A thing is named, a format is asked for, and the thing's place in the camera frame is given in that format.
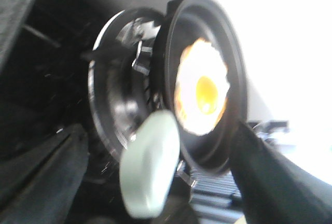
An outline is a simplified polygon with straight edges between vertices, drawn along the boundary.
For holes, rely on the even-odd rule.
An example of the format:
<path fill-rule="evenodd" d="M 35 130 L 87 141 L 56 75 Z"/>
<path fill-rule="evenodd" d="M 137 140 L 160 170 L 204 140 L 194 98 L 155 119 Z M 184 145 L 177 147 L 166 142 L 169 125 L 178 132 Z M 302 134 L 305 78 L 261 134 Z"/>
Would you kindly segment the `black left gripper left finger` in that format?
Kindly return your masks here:
<path fill-rule="evenodd" d="M 88 166 L 88 136 L 74 124 L 1 163 L 1 223 L 64 223 Z"/>

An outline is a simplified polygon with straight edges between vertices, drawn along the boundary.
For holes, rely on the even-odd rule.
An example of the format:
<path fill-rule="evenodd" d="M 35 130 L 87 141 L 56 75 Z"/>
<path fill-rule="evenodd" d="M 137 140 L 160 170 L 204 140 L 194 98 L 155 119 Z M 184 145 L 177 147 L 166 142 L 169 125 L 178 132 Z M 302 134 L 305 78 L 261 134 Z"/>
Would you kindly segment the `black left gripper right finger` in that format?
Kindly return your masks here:
<path fill-rule="evenodd" d="M 331 185 L 309 174 L 239 121 L 230 170 L 247 223 L 331 223 Z"/>

